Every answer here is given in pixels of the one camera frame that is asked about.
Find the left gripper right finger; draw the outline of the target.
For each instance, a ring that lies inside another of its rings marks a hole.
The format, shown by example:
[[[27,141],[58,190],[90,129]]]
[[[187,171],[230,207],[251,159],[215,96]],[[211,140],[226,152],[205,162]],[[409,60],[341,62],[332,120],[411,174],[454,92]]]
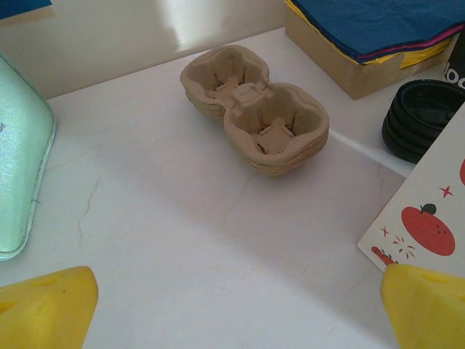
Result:
[[[391,264],[381,299],[400,349],[465,349],[465,278]]]

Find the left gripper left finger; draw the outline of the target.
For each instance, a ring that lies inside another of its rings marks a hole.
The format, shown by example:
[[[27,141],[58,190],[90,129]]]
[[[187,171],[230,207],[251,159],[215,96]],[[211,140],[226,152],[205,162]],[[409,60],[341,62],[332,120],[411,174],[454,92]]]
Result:
[[[98,297],[88,266],[0,287],[0,349],[82,349]]]

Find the red and white paper bag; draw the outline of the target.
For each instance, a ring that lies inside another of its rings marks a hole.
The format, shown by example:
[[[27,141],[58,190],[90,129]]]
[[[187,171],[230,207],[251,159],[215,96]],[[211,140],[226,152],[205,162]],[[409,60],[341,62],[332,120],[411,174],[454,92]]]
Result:
[[[400,263],[465,278],[465,103],[357,246],[380,270]]]

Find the mint green carry case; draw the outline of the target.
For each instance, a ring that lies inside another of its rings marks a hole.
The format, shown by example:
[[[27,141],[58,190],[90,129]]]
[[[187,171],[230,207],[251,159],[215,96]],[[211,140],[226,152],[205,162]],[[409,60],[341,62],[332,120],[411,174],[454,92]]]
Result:
[[[0,261],[28,241],[55,130],[47,100],[0,53]]]

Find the stack of black cup lids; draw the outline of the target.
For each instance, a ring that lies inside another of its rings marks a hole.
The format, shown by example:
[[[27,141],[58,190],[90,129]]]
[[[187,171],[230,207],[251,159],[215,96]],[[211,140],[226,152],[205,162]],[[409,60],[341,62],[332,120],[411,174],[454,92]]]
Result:
[[[399,159],[418,163],[465,103],[465,89],[419,79],[396,92],[381,126],[382,140]]]

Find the stack of pulp cup carriers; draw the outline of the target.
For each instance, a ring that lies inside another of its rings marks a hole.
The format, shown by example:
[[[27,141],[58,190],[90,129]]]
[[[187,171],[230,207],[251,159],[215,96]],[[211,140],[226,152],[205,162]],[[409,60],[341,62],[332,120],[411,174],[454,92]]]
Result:
[[[326,145],[323,105],[298,86],[271,82],[268,64],[249,48],[209,50],[186,65],[180,82],[195,109],[218,121],[232,147],[262,175],[283,175]]]

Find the brown cardboard box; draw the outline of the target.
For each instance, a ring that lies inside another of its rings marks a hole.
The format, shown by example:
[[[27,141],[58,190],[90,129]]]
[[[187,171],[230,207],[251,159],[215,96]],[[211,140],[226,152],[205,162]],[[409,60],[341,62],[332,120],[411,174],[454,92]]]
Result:
[[[400,67],[403,54],[383,63],[358,65],[341,55],[290,7],[284,13],[286,35],[353,100],[446,63],[457,40],[453,37],[443,52],[408,68]]]

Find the colourful paper napkin stack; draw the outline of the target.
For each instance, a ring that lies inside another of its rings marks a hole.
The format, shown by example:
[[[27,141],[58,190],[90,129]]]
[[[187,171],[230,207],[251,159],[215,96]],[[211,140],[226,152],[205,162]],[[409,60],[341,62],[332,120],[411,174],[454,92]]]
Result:
[[[465,28],[465,0],[284,0],[306,25],[359,65],[403,55],[409,68],[445,51]]]

